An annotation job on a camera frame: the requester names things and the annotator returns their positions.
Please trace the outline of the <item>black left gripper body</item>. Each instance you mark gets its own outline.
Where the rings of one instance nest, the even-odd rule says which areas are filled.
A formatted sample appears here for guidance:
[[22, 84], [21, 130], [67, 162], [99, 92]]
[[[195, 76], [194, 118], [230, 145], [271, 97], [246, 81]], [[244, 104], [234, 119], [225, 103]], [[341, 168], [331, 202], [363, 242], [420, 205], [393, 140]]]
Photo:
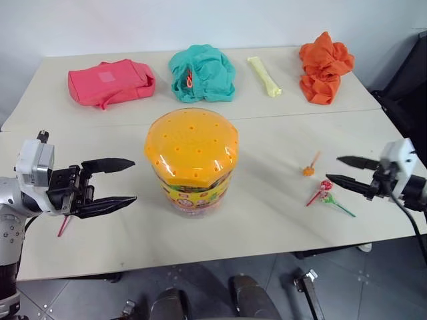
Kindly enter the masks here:
[[46, 192], [53, 206], [50, 215], [76, 216], [86, 219], [95, 216], [90, 206], [93, 204], [95, 187], [89, 184], [93, 177], [92, 169], [84, 165], [71, 165], [66, 169], [52, 172], [49, 188]]

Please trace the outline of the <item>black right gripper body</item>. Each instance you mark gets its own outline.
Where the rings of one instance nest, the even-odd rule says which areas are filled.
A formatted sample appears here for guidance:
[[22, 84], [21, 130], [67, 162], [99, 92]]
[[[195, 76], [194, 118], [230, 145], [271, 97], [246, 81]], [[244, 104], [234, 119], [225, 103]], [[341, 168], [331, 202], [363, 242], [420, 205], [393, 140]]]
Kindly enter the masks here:
[[365, 192], [365, 198], [371, 201], [374, 197], [390, 197], [397, 182], [397, 174], [398, 166], [395, 162], [387, 165], [379, 163]]

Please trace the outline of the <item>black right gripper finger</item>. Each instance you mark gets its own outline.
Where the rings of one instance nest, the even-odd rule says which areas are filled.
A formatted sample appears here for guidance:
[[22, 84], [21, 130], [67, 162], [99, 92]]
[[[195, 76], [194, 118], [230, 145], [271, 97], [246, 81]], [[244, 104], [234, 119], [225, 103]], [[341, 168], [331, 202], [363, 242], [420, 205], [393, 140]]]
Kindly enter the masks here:
[[326, 174], [326, 177], [332, 183], [334, 183], [334, 184], [336, 184], [336, 185], [338, 185], [338, 186], [340, 186], [346, 190], [349, 190], [349, 191], [352, 191], [355, 193], [359, 193], [361, 195], [365, 195], [370, 188], [370, 186], [368, 184], [358, 182], [354, 178], [347, 177], [344, 175]]
[[379, 166], [379, 162], [376, 160], [353, 155], [337, 157], [336, 159], [342, 163], [358, 169], [377, 170]]

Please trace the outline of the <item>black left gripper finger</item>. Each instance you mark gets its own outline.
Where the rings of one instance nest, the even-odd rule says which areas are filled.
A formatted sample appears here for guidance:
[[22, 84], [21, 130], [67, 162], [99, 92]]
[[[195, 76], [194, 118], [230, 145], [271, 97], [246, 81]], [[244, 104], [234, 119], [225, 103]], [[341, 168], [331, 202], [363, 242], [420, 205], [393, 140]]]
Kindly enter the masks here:
[[122, 158], [94, 159], [81, 163], [82, 169], [88, 175], [92, 175], [94, 173], [114, 173], [123, 171], [134, 165], [134, 161]]
[[87, 219], [91, 217], [107, 215], [131, 205], [136, 200], [136, 196], [106, 197], [97, 199], [90, 203], [78, 205], [75, 208], [75, 216], [80, 219]]

